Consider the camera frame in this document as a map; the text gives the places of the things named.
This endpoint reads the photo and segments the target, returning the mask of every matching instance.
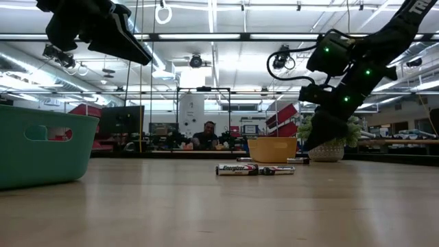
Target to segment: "white plant pot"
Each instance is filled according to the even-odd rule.
[[[323,143],[310,150],[308,156],[311,160],[317,162],[337,162],[344,156],[344,146],[342,144]]]

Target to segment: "monitor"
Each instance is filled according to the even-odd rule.
[[[144,106],[122,106],[103,108],[99,122],[100,134],[143,132]]]

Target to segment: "yellow basket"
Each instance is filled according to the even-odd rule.
[[[296,157],[297,138],[260,137],[248,140],[250,157],[261,163],[286,163],[287,158]]]

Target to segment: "shelf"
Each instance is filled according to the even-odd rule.
[[[281,127],[279,127],[279,135],[277,135],[277,130],[271,131],[269,137],[291,137],[297,133],[297,126],[294,122],[289,122]]]
[[[272,115],[265,123],[267,124],[268,128],[275,128],[277,125],[293,117],[296,113],[297,110],[294,108],[293,104],[288,104],[282,110],[278,111],[277,114]]]

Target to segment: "potted plant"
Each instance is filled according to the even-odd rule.
[[[298,138],[306,140],[313,129],[312,117],[305,117],[304,122],[298,128]],[[357,147],[358,139],[361,136],[361,127],[357,124],[358,117],[349,117],[348,135],[341,139],[333,139],[308,152],[309,158],[317,162],[337,162],[344,156],[344,146]]]

